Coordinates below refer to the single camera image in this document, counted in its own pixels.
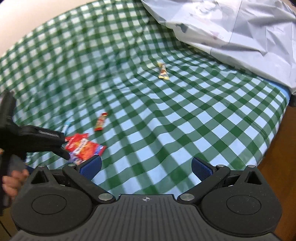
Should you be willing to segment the person's left hand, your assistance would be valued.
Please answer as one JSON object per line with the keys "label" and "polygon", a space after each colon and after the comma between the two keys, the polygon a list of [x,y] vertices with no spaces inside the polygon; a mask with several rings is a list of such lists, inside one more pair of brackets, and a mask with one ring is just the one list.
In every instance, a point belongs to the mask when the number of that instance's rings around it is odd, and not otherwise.
{"label": "person's left hand", "polygon": [[3,176],[2,187],[4,192],[11,199],[15,199],[18,192],[27,180],[28,176],[29,172],[27,169],[23,169],[23,171],[13,171],[10,176]]}

